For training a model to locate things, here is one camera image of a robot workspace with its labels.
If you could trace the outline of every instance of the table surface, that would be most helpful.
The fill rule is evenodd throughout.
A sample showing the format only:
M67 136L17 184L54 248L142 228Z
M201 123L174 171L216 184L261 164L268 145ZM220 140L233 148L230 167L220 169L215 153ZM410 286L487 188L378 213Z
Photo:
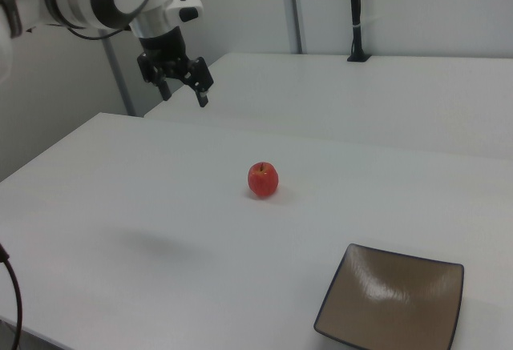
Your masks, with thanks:
M453 348L509 349L511 199L507 160L98 115L0 183L0 237L26 327L76 350L347 348L313 322L350 243L463 264Z
M204 109L185 87L146 118L513 159L513 60L346 59L227 54Z

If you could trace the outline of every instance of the red apple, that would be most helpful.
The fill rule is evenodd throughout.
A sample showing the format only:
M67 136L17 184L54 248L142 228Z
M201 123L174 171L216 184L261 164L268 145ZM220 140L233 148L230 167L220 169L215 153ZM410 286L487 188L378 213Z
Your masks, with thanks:
M249 169L248 184L251 191L258 196L270 196L278 187L278 173L271 163L253 164Z

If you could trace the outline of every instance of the black wire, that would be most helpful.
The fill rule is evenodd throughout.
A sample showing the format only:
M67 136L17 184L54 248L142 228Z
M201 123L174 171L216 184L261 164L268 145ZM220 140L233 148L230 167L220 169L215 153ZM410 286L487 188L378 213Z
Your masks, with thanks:
M79 34L77 31L72 30L71 28L68 28L67 30L70 31L74 36L78 36L79 38L86 39L86 40L104 40L104 39L108 39L111 36L117 35L117 34L119 34L119 33L124 31L124 30L117 30L117 31L111 32L110 34L106 34L106 35L103 35L103 36L98 36L98 37L92 38L90 36Z
M22 308L22 293L19 289L18 280L14 274L14 270L10 265L9 261L4 262L7 271L9 272L10 278L13 281L14 293L16 294L16 307L18 308L18 322L16 323L16 333L14 334L14 342L11 350L17 350L19 346L19 339L22 336L22 321L23 321L23 308Z

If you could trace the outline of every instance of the plate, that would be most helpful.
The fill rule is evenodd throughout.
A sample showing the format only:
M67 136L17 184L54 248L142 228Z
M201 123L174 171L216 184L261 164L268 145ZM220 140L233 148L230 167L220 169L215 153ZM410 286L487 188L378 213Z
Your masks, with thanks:
M365 350L447 350L458 324L464 268L350 244L314 328Z

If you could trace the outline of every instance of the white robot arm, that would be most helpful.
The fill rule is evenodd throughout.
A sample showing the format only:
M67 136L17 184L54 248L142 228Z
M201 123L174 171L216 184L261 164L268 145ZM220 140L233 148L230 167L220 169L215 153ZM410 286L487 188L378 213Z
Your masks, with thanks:
M144 52L138 57L146 82L171 97L166 78L190 86L202 107L213 84L203 58L190 60L180 25L203 13L200 0L0 0L0 82L10 73L11 39L39 24L69 29L131 29Z

